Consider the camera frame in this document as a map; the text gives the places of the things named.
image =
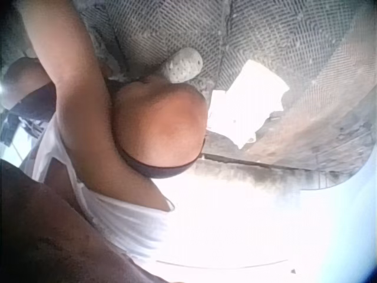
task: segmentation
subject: white wall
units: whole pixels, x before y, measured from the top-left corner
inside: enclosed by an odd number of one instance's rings
[[[376,149],[345,183],[302,191],[300,219],[303,282],[363,282],[376,265]]]

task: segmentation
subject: person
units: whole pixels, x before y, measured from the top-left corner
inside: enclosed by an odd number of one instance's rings
[[[111,101],[90,37],[69,1],[21,1],[18,8],[57,94],[33,178],[143,265],[156,256],[174,209],[150,178],[181,173],[203,147],[205,99],[187,84],[171,83],[181,76],[174,65],[187,65],[180,62],[191,50],[123,87]]]
[[[50,187],[0,167],[1,282],[166,283],[120,257]]]

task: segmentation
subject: dark skin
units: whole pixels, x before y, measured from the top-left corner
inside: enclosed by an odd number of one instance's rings
[[[18,9],[56,86],[59,132],[80,179],[102,195],[169,211],[155,184],[131,169],[117,151],[110,95],[90,37],[70,1],[21,1]]]
[[[165,282],[121,258],[49,187],[1,160],[1,282]]]

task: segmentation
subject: white object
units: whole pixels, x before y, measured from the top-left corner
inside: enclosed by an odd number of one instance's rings
[[[77,178],[67,155],[58,131],[56,115],[52,117],[39,146],[34,180],[44,181],[52,158],[66,165],[80,208],[105,239],[141,266],[157,256],[167,233],[170,213],[122,202],[87,189]]]
[[[288,85],[258,62],[248,60],[227,92],[214,90],[207,129],[228,137],[239,149],[274,111],[283,111]]]

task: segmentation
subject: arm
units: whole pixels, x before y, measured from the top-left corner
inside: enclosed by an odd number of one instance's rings
[[[59,131],[78,176],[103,195],[168,210],[153,182],[118,155],[110,96],[73,6],[68,0],[21,1],[18,6],[34,50],[56,86]]]

